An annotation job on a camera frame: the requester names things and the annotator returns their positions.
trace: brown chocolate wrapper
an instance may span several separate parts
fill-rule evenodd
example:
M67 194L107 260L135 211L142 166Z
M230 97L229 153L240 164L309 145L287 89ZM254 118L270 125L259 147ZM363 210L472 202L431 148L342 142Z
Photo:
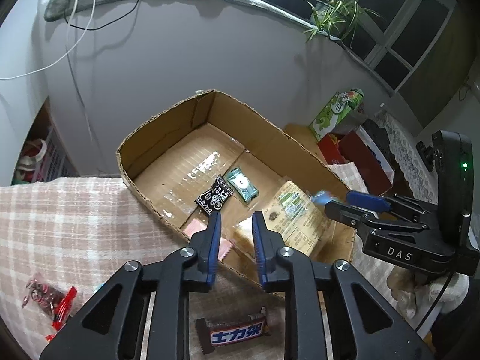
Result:
M262 307L259 313L251 314L230 323L211 323L200 318L195 329L204 354L212 353L215 347L247 341L261 335L268 335L267 312Z

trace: metal screw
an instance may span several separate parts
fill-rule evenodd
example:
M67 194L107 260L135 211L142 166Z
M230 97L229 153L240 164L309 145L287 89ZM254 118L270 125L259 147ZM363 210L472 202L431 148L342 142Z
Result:
M184 247L183 249L180 250L180 256L182 257L191 257L195 253L195 250L193 250L191 247Z
M350 268L350 263L344 259L338 259L335 261L335 268L337 268L339 271L346 271Z
M138 261L128 261L128 263L126 263L123 267L127 272L133 272L138 269L139 264Z
M283 257L290 257L293 254L294 250L291 247L285 246L280 249L280 254Z

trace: corrugated cardboard edge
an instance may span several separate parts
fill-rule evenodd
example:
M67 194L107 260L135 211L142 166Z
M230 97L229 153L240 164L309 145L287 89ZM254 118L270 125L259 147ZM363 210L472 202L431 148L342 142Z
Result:
M202 93L199 93L199 94L196 94L194 96L191 96L189 97L188 99L184 99L184 100L181 100L177 103L175 103L174 105L172 105L171 107L169 107L168 109L166 109L165 111L163 112L160 112L159 114L157 115L154 115L152 117L150 117L147 121L145 121L144 123L142 123L140 126L138 126L133 132L131 132L129 135L127 135L127 137L122 141L122 143L120 144L120 146L118 147L117 151L116 151L116 157L117 157L117 165L118 165L118 169L120 171L120 175L122 177L122 180L124 182L124 184L129 188L129 190L135 195L136 198L138 198L138 200L140 200L142 202L143 205L145 205L145 207L147 207L150 212L153 212L154 214L156 214L158 220L160 221L160 223L172 230L175 231L175 233L177 233L178 235L180 235L180 237L182 237L186 242L189 241L189 238L176 226L172 225L171 223L169 223L167 220L165 220L163 218L163 216L160 214L160 212L153 206L152 202L145 196L143 195L143 193L140 192L140 190L138 190L138 188L136 187L135 183L130 179L130 177L127 175L127 172L125 171L125 169L123 168L123 165L122 165L122 156L121 156L121 150L122 150L122 147L125 145L125 143L131 138L133 137L133 135L135 135L140 129L142 129L144 126L146 126L147 124L153 122L155 119L157 119L158 117L160 117L161 115L167 113L169 110L171 110L172 108L175 108L177 107L178 105L184 103L184 102L187 102L191 99L194 99L194 98L197 98L199 96L204 96L204 95L207 95L208 93L222 93L223 95L225 96L228 96L234 100L236 100L237 102L239 102L240 104L243 104L245 107L248 107L249 109L251 109L253 112L255 112L255 114L257 114L258 116L260 116L265 122L267 122L268 124L270 124L271 126L273 126L274 128L276 128L277 130L279 130L283 135L285 135L288 139L293 139L303 150L305 150L308 154L310 154L312 157L314 157L316 159L316 161L318 161L325 169L327 169L331 174L333 174L337 180L339 180L347 190L349 190L349 188L347 187L347 185L335 174L333 173L332 171L330 171L330 169L328 169L319 159L318 157L316 157L311 151L307 150L301 143L299 143L296 139L290 137L287 133L285 133L282 129L280 129L279 127L275 126L272 122L270 122L268 119L266 119L265 117L263 117L262 115L260 115L257 111L255 111L255 109L253 107L250 107L248 104L244 103L244 102L241 102L239 101L238 99L228 95L227 93L224 93L224 92L221 92L221 91L217 91L215 89L210 89L210 90L207 90L207 91L203 91ZM226 265L224 262L221 262L219 261L219 264L220 266L226 268L228 271L230 272L233 272L235 274L237 274L240 278L246 280L247 282L255 285L256 287L259 287L260 284L249 279L247 276L245 276L244 274L242 274L241 272L237 271L236 269L232 268L231 266L229 265Z

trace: spider plant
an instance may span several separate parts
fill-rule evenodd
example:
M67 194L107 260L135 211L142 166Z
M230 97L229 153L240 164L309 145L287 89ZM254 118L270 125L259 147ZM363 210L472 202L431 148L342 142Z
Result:
M320 3L321 8L317 8L307 1L311 6L315 28L306 30L309 33L307 42L311 40L318 32L325 31L330 36L336 36L340 40L345 40L353 31L352 39L355 37L355 31L361 15L370 13L380 17L374 10L361 7L357 0L315 0Z

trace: white lace cloth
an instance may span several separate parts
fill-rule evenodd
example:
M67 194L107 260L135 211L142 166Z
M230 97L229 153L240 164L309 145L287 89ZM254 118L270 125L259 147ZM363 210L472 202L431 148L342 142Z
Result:
M390 151L400 165L414 198L437 204L437 180L420 158L415 148L416 139L388 112L376 115L375 122L387 131Z

